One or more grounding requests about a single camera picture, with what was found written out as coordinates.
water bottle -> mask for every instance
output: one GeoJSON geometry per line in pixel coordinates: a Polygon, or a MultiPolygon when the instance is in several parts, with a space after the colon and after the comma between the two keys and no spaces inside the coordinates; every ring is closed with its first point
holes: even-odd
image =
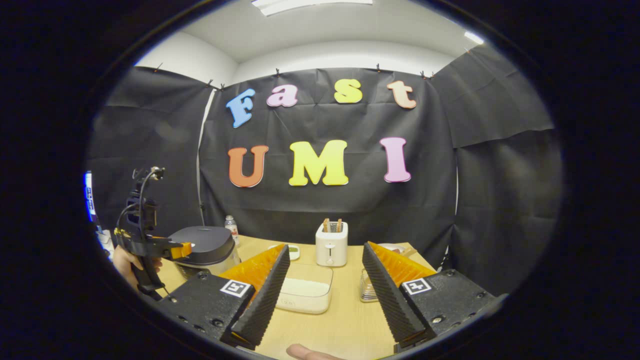
{"type": "Polygon", "coordinates": [[[236,243],[236,247],[240,246],[240,239],[238,239],[238,225],[236,225],[236,221],[234,220],[233,216],[227,215],[225,220],[225,228],[231,230],[231,236],[236,243]]]}

foam letter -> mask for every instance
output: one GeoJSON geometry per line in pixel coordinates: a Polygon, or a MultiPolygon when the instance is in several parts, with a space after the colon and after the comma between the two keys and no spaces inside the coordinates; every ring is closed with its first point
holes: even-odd
{"type": "Polygon", "coordinates": [[[335,93],[333,97],[337,102],[354,103],[362,100],[360,82],[356,79],[340,79],[335,82],[335,93]]]}
{"type": "Polygon", "coordinates": [[[239,188],[252,188],[262,181],[264,175],[264,153],[269,151],[266,145],[251,148],[253,153],[253,174],[242,175],[242,159],[246,154],[244,147],[234,147],[229,150],[229,180],[239,188]]]}
{"type": "Polygon", "coordinates": [[[388,183],[402,183],[411,179],[404,167],[403,146],[406,140],[403,138],[384,138],[380,140],[387,152],[387,174],[385,181],[388,183]]]}
{"type": "Polygon", "coordinates": [[[276,86],[271,92],[273,92],[273,95],[267,98],[267,105],[269,106],[282,105],[285,108],[288,108],[290,106],[294,106],[298,102],[296,99],[298,88],[295,85],[276,86]]]}
{"type": "Polygon", "coordinates": [[[234,127],[244,124],[251,118],[251,113],[244,112],[244,109],[253,109],[253,102],[248,97],[254,95],[254,89],[246,89],[243,93],[227,103],[227,107],[231,110],[231,115],[234,116],[234,127]]]}
{"type": "Polygon", "coordinates": [[[331,140],[324,146],[320,157],[308,142],[294,142],[289,147],[293,150],[293,177],[289,179],[291,186],[305,186],[308,183],[305,169],[313,184],[320,181],[326,168],[326,175],[322,179],[325,185],[345,185],[349,178],[344,175],[344,149],[347,142],[331,140]]]}
{"type": "Polygon", "coordinates": [[[407,92],[413,91],[410,86],[405,86],[402,81],[398,80],[388,84],[387,88],[393,90],[394,99],[398,105],[405,109],[413,109],[415,107],[415,100],[409,100],[407,95],[407,92]]]}

rice cooker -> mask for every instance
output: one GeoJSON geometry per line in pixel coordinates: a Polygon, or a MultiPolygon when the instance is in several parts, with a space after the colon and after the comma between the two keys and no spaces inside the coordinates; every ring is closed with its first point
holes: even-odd
{"type": "Polygon", "coordinates": [[[224,227],[185,227],[169,237],[177,243],[191,243],[191,254],[174,261],[185,279],[204,270],[219,275],[241,262],[231,231],[224,227]]]}

white ceiling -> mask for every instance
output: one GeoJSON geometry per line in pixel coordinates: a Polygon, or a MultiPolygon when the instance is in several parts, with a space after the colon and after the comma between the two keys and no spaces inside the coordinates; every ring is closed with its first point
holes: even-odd
{"type": "Polygon", "coordinates": [[[315,42],[373,40],[424,47],[458,57],[475,45],[465,30],[410,0],[373,5],[322,4],[264,16],[251,0],[236,0],[183,29],[242,63],[315,42]]]}

ceiling light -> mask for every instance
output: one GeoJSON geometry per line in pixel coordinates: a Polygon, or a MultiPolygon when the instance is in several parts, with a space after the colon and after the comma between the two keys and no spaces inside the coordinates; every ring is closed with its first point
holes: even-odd
{"type": "Polygon", "coordinates": [[[476,34],[474,34],[474,33],[470,33],[470,32],[468,32],[468,31],[467,31],[467,32],[465,33],[465,36],[466,36],[466,37],[468,37],[469,39],[471,39],[471,40],[473,40],[473,41],[477,42],[478,44],[482,44],[482,43],[484,43],[484,40],[482,40],[479,36],[477,36],[477,35],[476,35],[476,34]]]}
{"type": "Polygon", "coordinates": [[[251,2],[264,16],[303,6],[338,3],[373,5],[373,0],[254,0],[251,2]]]}

